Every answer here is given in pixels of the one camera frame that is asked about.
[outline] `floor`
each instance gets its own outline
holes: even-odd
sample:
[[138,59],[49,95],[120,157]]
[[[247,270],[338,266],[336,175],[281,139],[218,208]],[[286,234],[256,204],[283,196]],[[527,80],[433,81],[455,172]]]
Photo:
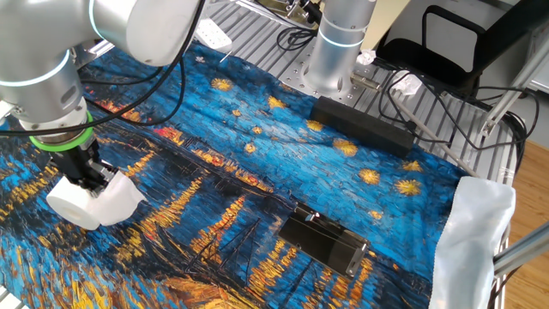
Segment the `floor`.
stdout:
[[[549,148],[529,142],[516,175],[516,210],[510,242],[549,221]],[[547,308],[549,304],[549,252],[522,266],[507,283],[505,309]]]

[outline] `blue patterned cloth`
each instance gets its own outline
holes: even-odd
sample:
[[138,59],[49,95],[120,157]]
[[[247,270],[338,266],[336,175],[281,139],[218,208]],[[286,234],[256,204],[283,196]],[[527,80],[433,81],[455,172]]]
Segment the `blue patterned cloth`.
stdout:
[[[0,140],[0,284],[35,308],[427,307],[464,173],[419,148],[402,160],[308,121],[315,98],[223,57],[187,51],[184,105],[168,123],[96,129],[102,159],[148,198],[115,226],[89,232],[61,219],[45,203],[59,177],[48,154]],[[114,50],[81,74],[150,70]],[[124,116],[169,113],[178,70]],[[114,111],[149,87],[86,90]],[[370,241],[353,281],[276,237],[296,201]]]

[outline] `metal table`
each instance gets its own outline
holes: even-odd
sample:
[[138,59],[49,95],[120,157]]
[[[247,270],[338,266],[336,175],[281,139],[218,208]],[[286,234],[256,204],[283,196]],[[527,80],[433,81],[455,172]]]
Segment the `metal table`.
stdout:
[[[212,3],[206,10],[206,15],[214,20],[232,39],[231,55],[249,61],[298,91],[319,96],[314,89],[308,88],[299,80],[301,67],[310,56],[315,41],[313,40],[308,46],[298,51],[283,51],[276,44],[276,37],[281,30],[285,27],[295,26],[290,21],[284,22],[267,10],[247,1]],[[381,83],[382,86],[385,86],[389,79],[389,71],[374,65],[357,65],[355,70],[362,76]],[[450,149],[457,153],[481,178],[507,185],[512,184],[516,167],[515,146],[503,146],[484,151],[472,149],[459,131],[455,130],[455,126],[446,117],[443,108],[439,104],[435,104],[435,97],[425,87],[422,87],[413,97],[393,95],[441,139],[449,140],[451,136],[454,136]],[[332,99],[385,120],[378,111],[379,96],[380,94],[374,90],[354,87],[349,93],[332,97]],[[460,100],[450,96],[446,96],[443,100],[449,110],[454,115],[458,115],[456,120],[468,133],[468,137],[478,146],[482,147],[496,142],[511,142],[512,133],[503,123],[499,123],[489,137],[483,137],[480,134],[482,119],[486,117],[485,111],[469,104],[463,104]],[[395,116],[395,109],[387,97],[383,98],[381,104],[385,114]],[[425,151],[452,161],[437,144],[418,139],[416,139],[416,143]]]

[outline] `chair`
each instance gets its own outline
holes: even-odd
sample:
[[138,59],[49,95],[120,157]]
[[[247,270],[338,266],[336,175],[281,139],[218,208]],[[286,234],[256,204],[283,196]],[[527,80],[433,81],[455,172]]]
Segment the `chair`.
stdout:
[[[461,66],[427,48],[427,15],[438,15],[477,34],[473,68],[466,72]],[[437,5],[423,14],[421,45],[408,39],[393,39],[377,48],[377,56],[389,63],[419,70],[431,78],[451,86],[464,95],[476,96],[480,75],[524,34],[549,19],[549,0],[522,0],[488,30]]]

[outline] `white plug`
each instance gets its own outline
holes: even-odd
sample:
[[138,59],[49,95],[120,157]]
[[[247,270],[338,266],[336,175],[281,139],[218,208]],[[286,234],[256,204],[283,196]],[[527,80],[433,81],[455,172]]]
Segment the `white plug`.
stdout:
[[232,40],[210,18],[200,21],[195,35],[202,44],[218,52],[228,53],[232,49]]

